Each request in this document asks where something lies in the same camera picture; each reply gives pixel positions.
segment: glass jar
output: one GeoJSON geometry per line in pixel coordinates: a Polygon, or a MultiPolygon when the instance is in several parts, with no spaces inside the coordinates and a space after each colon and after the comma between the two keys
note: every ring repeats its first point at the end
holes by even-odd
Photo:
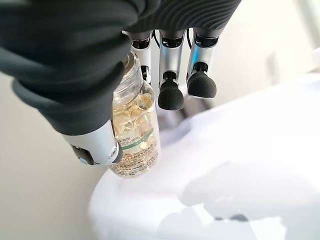
{"type": "Polygon", "coordinates": [[[123,64],[124,76],[112,103],[114,134],[123,154],[110,169],[120,177],[131,178],[147,172],[158,161],[160,139],[155,94],[143,80],[140,62],[131,52],[123,64]]]}

